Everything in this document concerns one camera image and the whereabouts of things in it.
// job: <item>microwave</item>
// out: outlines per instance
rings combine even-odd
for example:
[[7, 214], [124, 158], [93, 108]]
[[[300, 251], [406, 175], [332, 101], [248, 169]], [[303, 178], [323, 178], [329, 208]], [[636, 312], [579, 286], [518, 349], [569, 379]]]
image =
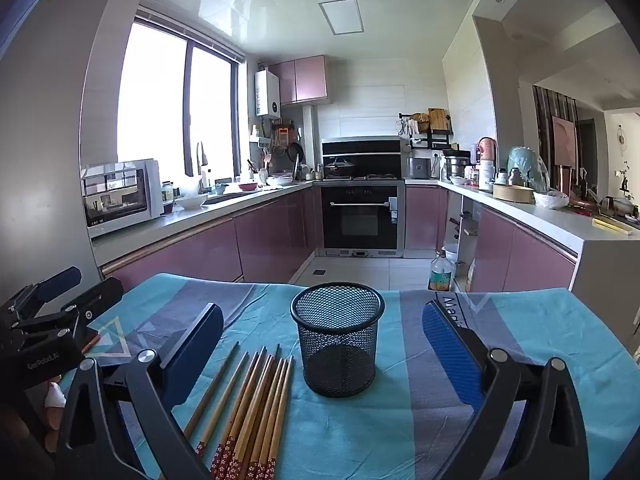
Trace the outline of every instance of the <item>microwave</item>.
[[152, 158], [83, 166], [80, 181], [91, 238], [158, 218], [164, 211], [158, 162]]

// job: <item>black oven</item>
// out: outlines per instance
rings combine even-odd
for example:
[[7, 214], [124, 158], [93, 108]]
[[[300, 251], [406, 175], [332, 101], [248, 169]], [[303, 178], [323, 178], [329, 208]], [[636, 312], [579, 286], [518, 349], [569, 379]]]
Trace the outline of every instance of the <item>black oven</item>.
[[404, 182], [324, 182], [324, 256], [402, 256]]

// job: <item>white tile floor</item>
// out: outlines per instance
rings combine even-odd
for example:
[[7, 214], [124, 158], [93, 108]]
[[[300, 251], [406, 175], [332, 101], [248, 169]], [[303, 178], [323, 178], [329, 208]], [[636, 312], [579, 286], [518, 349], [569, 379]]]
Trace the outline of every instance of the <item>white tile floor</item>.
[[[402, 258], [314, 258], [296, 285], [327, 282], [355, 282], [376, 290], [427, 288], [431, 260]], [[324, 274], [314, 274], [324, 270]]]

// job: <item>window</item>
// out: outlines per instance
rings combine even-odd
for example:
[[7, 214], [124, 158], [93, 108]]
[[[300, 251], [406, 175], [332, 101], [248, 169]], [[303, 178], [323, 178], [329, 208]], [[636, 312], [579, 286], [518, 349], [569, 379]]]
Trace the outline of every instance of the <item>window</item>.
[[118, 160], [154, 158], [160, 179], [198, 175], [199, 142], [215, 179], [239, 174], [238, 64], [136, 20], [122, 68]]

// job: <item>window frame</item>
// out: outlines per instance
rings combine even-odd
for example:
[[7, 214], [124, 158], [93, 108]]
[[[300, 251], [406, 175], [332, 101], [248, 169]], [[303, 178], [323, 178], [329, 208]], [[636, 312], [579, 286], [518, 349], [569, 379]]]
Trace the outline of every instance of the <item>window frame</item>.
[[230, 86], [230, 102], [231, 102], [231, 152], [234, 166], [234, 176], [240, 175], [240, 126], [239, 126], [239, 110], [238, 110], [238, 69], [239, 64], [233, 59], [216, 52], [212, 48], [198, 43], [183, 34], [179, 34], [170, 28], [163, 27], [154, 22], [148, 22], [139, 17], [135, 17], [133, 23], [143, 25], [145, 27], [154, 28], [165, 34], [171, 34], [176, 38], [187, 42], [184, 57], [184, 77], [182, 79], [182, 150], [184, 158], [184, 174], [193, 175], [193, 159], [191, 157], [191, 60], [193, 59], [193, 49], [199, 48], [208, 54], [216, 56], [229, 63], [231, 68], [231, 86]]

